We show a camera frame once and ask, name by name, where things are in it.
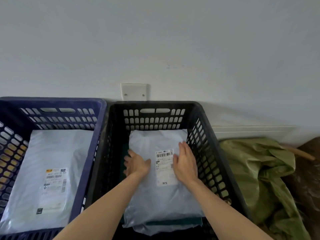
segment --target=forearm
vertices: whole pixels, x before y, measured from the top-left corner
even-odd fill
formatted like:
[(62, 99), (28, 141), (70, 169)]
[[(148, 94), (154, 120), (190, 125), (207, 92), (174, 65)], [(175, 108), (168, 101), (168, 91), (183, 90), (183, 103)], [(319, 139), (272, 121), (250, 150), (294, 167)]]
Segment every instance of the forearm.
[(226, 204), (200, 180), (187, 185), (220, 240), (272, 240), (249, 219)]
[(142, 177), (131, 174), (70, 222), (55, 240), (112, 239)]

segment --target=white plastic package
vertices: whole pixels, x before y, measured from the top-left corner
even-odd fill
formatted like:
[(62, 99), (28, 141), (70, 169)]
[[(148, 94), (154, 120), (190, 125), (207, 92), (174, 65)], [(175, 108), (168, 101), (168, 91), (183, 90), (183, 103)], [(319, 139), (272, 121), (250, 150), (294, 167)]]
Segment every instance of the white plastic package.
[(34, 130), (0, 221), (0, 234), (68, 224), (93, 131)]
[[(173, 154), (179, 154), (179, 142), (186, 141), (187, 130), (131, 131), (129, 148), (151, 159), (150, 173), (143, 179), (124, 211), (123, 227), (134, 227), (150, 235), (155, 227), (143, 226), (146, 222), (203, 217), (200, 205), (190, 191), (174, 175)], [(186, 226), (169, 226), (169, 231), (186, 229)]]

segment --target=wall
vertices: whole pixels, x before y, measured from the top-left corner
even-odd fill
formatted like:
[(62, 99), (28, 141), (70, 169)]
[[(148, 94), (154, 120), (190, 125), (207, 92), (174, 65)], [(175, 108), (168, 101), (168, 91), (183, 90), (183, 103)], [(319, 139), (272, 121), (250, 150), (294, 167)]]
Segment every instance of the wall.
[(0, 95), (192, 100), (212, 125), (320, 134), (319, 0), (1, 0)]

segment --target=baseboard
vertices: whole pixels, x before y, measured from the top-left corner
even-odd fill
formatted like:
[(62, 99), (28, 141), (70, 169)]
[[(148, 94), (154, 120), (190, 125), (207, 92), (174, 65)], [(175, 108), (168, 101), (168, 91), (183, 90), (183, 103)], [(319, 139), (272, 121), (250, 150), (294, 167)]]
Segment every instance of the baseboard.
[(268, 137), (277, 141), (282, 141), (286, 135), (292, 132), (296, 126), (213, 126), (212, 129), (218, 140)]

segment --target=brown plastic bag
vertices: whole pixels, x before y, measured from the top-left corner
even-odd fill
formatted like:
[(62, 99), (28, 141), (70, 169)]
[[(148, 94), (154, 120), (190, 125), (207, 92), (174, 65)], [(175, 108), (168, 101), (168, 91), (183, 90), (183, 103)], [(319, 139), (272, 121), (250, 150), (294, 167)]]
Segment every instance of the brown plastic bag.
[(311, 239), (320, 239), (320, 137), (299, 147), (316, 159), (296, 158), (296, 170), (283, 177)]

